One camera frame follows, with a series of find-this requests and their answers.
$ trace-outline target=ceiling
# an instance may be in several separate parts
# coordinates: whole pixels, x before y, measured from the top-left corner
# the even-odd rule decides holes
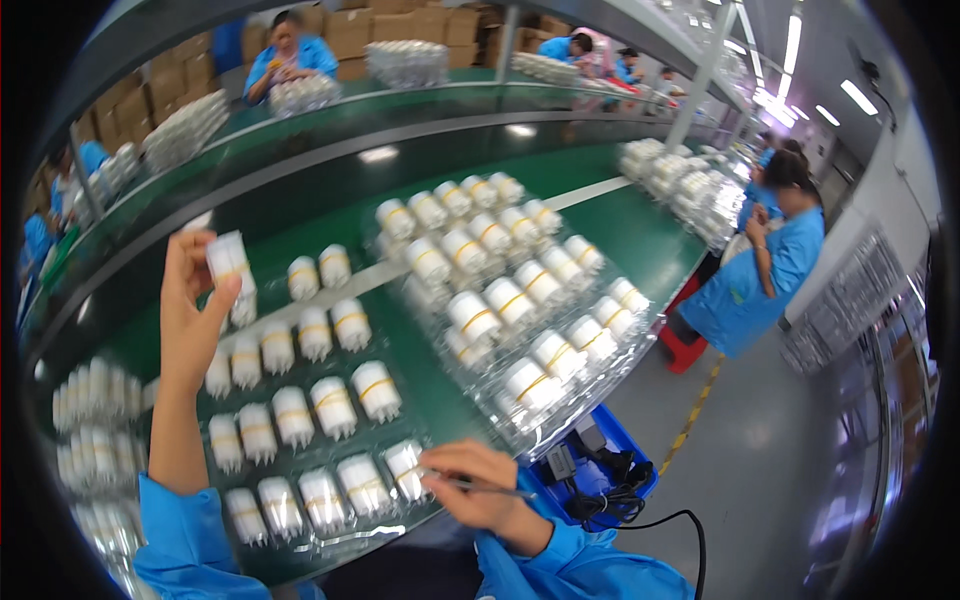
[[[743,3],[754,29],[758,52],[782,65],[786,54],[787,25],[796,0],[743,0]],[[709,3],[704,3],[704,6],[718,8]],[[872,18],[860,9],[857,0],[805,0],[801,7],[804,25],[800,51],[786,104],[797,106],[827,131],[834,132],[866,165],[882,127],[877,118],[885,119],[887,110],[879,99],[871,97],[854,68],[848,50],[848,37],[859,47],[864,59],[875,62],[879,67],[880,91],[896,110],[905,105],[907,96],[906,84],[895,81],[904,81],[902,71],[883,33]],[[731,37],[741,40],[746,47],[746,36],[739,19]],[[753,70],[749,57],[747,64]],[[776,95],[780,73],[765,65],[764,74],[767,90]],[[867,115],[840,88],[845,79],[851,80],[868,94],[871,102],[880,110],[878,115]],[[836,117],[840,127],[833,127],[816,111],[814,107],[818,104]]]

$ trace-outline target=yellow floor line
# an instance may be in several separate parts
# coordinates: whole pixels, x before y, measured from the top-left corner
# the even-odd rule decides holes
[[[713,367],[713,371],[710,372],[710,379],[707,380],[707,385],[704,386],[704,390],[700,393],[700,397],[697,398],[696,404],[693,405],[693,410],[690,411],[690,416],[686,418],[686,425],[681,430],[680,435],[677,436],[677,439],[673,442],[673,447],[670,448],[670,451],[666,453],[666,458],[663,459],[663,465],[660,466],[660,475],[663,475],[666,472],[666,468],[670,466],[670,461],[673,460],[673,455],[677,453],[677,450],[680,449],[680,446],[684,445],[686,438],[690,435],[690,428],[693,427],[693,422],[696,421],[697,417],[700,416],[700,409],[704,407],[704,402],[707,401],[707,396],[710,394],[710,388],[713,387],[713,381],[716,380],[717,375],[720,373],[720,365],[723,364],[724,359],[727,358],[724,354],[720,355],[720,358],[717,359],[717,364]]]

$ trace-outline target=worker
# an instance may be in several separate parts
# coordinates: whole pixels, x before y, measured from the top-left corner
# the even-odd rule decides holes
[[[643,69],[637,70],[636,62],[640,54],[633,48],[624,48],[619,51],[620,58],[615,65],[615,75],[624,84],[636,85],[643,79]]]
[[[197,392],[217,349],[220,324],[241,287],[240,276],[227,277],[203,312],[197,310],[197,296],[210,287],[204,247],[215,238],[212,231],[186,231],[172,235],[167,244],[160,289],[160,380],[149,467],[139,481],[148,544],[137,551],[133,567],[165,598],[267,600],[266,586],[240,575],[233,559],[197,424]],[[468,476],[479,486],[516,487],[516,462],[472,440],[427,449],[420,463],[434,472]],[[474,547],[483,582],[477,596],[693,597],[690,584],[669,565],[616,550],[613,531],[590,534],[543,518],[516,496],[465,492],[433,475],[424,475],[422,482],[453,518],[478,530]],[[409,580],[404,586],[409,587]],[[309,581],[298,593],[301,598],[324,597]]]
[[[576,64],[581,69],[586,69],[589,67],[589,62],[584,57],[592,51],[593,40],[587,34],[580,33],[575,36],[547,39],[540,45],[537,54]]]
[[[778,151],[769,175],[766,184],[777,190],[785,223],[768,231],[758,206],[745,227],[752,247],[731,258],[671,313],[670,329],[688,346],[703,336],[731,358],[739,356],[777,321],[817,262],[824,211],[803,162]]]
[[[110,154],[100,142],[90,141],[80,145],[80,160],[89,177],[100,170],[100,166],[110,158]],[[73,154],[63,144],[47,157],[57,171],[54,183],[50,187],[50,218],[54,231],[63,231],[67,225],[76,221],[73,211],[73,199],[82,189],[80,178],[73,165]]]
[[[303,21],[296,11],[283,11],[274,18],[270,46],[257,55],[244,85],[247,104],[260,104],[271,87],[283,82],[321,73],[336,79],[340,63],[326,42],[304,34],[302,29]]]

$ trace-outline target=red stool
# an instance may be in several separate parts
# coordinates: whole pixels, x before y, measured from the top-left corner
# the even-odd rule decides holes
[[[700,281],[696,276],[691,277],[684,285],[683,289],[680,290],[680,294],[677,294],[677,297],[670,302],[670,305],[666,309],[666,314],[670,314],[673,310],[680,304],[682,301],[691,297],[700,289]],[[684,344],[677,338],[677,335],[670,329],[669,326],[665,326],[660,330],[660,340],[670,349],[670,352],[673,354],[673,362],[667,365],[667,369],[676,374],[683,374],[687,369],[690,368],[690,365],[697,362],[697,359],[700,358],[701,354],[704,353],[704,350],[707,349],[707,340],[703,337],[699,338],[696,342],[690,346]]]

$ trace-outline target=fluorescent light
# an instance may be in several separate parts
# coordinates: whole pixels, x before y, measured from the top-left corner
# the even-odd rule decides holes
[[[517,137],[533,137],[537,134],[537,130],[529,125],[508,125],[505,129]]]
[[[777,90],[778,98],[786,98],[786,93],[790,91],[790,82],[793,81],[793,78],[784,73],[780,76],[780,89]]]
[[[730,41],[729,39],[723,40],[723,45],[727,46],[737,54],[747,55],[747,50],[738,43]]]
[[[874,106],[874,103],[867,100],[867,97],[863,95],[860,88],[854,85],[849,79],[844,80],[844,82],[840,84],[840,87],[843,88],[843,90],[847,92],[847,95],[853,98],[853,101],[863,108],[863,111],[867,114],[874,115],[879,112]]]
[[[786,33],[786,57],[783,59],[783,70],[789,75],[793,75],[793,69],[797,66],[801,26],[802,22],[796,14],[790,16],[790,26]]]
[[[835,127],[840,126],[840,121],[837,121],[837,118],[832,114],[830,114],[829,110],[827,110],[826,108],[823,108],[820,105],[817,105],[817,111],[820,112],[820,114],[824,115],[824,118],[827,119],[830,123],[832,123]]]
[[[396,149],[396,146],[380,146],[379,148],[371,148],[360,153],[360,159],[364,162],[378,162],[380,160],[389,160],[394,156],[400,154],[400,151]]]

